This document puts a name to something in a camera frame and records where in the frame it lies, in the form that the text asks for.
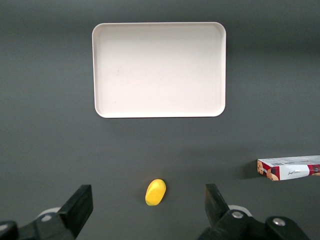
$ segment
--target yellow object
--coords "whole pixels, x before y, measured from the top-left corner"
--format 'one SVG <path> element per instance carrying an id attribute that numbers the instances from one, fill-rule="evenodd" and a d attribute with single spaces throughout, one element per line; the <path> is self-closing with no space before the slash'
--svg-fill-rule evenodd
<path id="1" fill-rule="evenodd" d="M 146 190 L 145 202 L 149 206 L 158 205 L 166 192 L 166 184 L 162 179 L 153 180 Z"/>

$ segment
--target metal bolt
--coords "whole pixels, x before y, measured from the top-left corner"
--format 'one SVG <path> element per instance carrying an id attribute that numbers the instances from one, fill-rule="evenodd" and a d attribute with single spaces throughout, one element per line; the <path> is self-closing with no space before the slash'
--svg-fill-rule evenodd
<path id="1" fill-rule="evenodd" d="M 241 212 L 239 212 L 239 211 L 234 211 L 234 212 L 232 213 L 232 216 L 233 216 L 235 219 L 242 219 L 242 218 L 244 217 L 244 215 L 243 215 Z"/>
<path id="2" fill-rule="evenodd" d="M 46 222 L 46 221 L 49 221 L 50 219 L 52 219 L 50 215 L 45 215 L 43 218 L 41 218 L 41 221 Z"/>
<path id="3" fill-rule="evenodd" d="M 283 227 L 283 226 L 286 225 L 286 222 L 285 222 L 284 220 L 282 220 L 281 218 L 278 218 L 278 217 L 274 218 L 274 219 L 272 220 L 272 222 L 273 222 L 275 225 L 278 225 L 278 226 L 280 226 L 280 227 Z"/>
<path id="4" fill-rule="evenodd" d="M 6 230 L 8 228 L 8 224 L 0 225 L 0 231 Z"/>

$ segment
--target red and white box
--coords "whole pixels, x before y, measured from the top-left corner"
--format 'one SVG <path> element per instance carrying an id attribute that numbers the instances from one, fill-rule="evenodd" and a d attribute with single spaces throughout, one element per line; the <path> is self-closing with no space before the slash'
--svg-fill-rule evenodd
<path id="1" fill-rule="evenodd" d="M 272 181 L 320 176 L 320 155 L 258 159 L 257 171 Z"/>

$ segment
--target rectangular tray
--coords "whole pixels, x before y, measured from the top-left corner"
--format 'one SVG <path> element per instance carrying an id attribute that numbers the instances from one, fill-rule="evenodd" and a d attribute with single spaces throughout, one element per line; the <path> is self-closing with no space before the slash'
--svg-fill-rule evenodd
<path id="1" fill-rule="evenodd" d="M 225 109 L 220 23 L 102 23 L 92 32 L 92 50 L 101 117 L 215 117 Z"/>

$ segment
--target gray table surface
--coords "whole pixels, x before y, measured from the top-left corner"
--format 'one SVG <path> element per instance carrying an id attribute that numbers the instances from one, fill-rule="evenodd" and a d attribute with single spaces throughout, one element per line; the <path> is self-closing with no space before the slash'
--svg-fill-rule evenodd
<path id="1" fill-rule="evenodd" d="M 296 221 L 320 239 L 320 177 L 272 182 L 257 158 L 320 154 L 320 1 L 0 1 L 0 218 L 20 226 L 91 184 L 78 239 L 195 240 L 204 187 L 228 204 Z M 226 108 L 213 118 L 104 119 L 95 111 L 93 28 L 219 22 Z M 167 183 L 146 205 L 148 184 Z"/>

